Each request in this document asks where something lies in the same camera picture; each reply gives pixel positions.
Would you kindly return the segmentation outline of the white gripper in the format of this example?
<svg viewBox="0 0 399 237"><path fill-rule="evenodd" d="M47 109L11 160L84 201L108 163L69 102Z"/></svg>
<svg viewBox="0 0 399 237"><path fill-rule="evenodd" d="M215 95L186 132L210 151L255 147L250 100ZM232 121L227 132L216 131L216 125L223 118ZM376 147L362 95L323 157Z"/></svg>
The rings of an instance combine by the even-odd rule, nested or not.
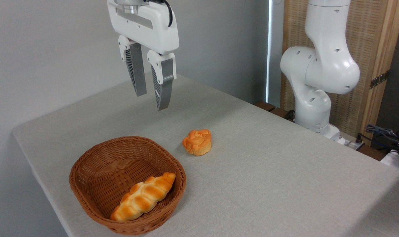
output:
<svg viewBox="0 0 399 237"><path fill-rule="evenodd" d="M151 49L151 65L158 111L168 108L176 76L174 52L179 47L177 22L166 0L108 0L109 16L137 96L147 93L141 45Z"/></svg>

